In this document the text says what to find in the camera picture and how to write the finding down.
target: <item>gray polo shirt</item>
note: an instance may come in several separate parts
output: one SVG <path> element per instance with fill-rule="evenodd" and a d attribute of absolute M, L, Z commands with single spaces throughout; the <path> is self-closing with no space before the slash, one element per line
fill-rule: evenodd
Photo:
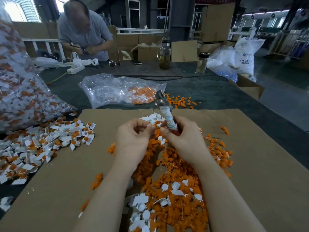
<path fill-rule="evenodd" d="M 113 35 L 108 30 L 101 16 L 90 10 L 89 17 L 90 31 L 85 34 L 76 31 L 65 14 L 60 15 L 57 24 L 59 41 L 61 43 L 73 42 L 74 44 L 80 45 L 82 48 L 87 48 L 88 46 L 100 45 L 107 40 L 113 39 Z M 79 57 L 81 59 L 97 58 L 99 61 L 107 61 L 108 53 L 107 51 L 101 51 L 96 55 L 84 53 L 83 55 L 79 55 Z"/>

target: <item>person's left hand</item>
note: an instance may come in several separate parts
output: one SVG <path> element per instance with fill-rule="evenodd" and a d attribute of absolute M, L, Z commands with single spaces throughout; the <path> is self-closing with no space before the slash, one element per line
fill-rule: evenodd
<path fill-rule="evenodd" d="M 134 118 L 118 128 L 116 134 L 116 157 L 114 164 L 132 174 L 143 159 L 149 139 L 156 127 L 147 121 Z"/>
<path fill-rule="evenodd" d="M 91 45 L 91 46 L 88 46 L 85 51 L 88 53 L 88 54 L 91 54 L 91 55 L 96 55 L 99 51 L 98 51 L 98 46 L 94 46 L 94 45 Z"/>

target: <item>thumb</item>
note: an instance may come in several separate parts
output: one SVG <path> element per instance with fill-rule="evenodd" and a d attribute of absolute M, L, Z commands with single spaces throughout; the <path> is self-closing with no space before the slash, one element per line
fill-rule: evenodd
<path fill-rule="evenodd" d="M 150 139 L 151 135 L 155 133 L 156 126 L 149 125 L 145 128 L 145 130 L 142 132 L 142 135 Z"/>
<path fill-rule="evenodd" d="M 175 134 L 173 134 L 169 129 L 161 127 L 160 131 L 165 138 L 167 138 L 169 141 L 172 142 L 172 144 L 174 144 L 177 141 L 178 137 Z"/>

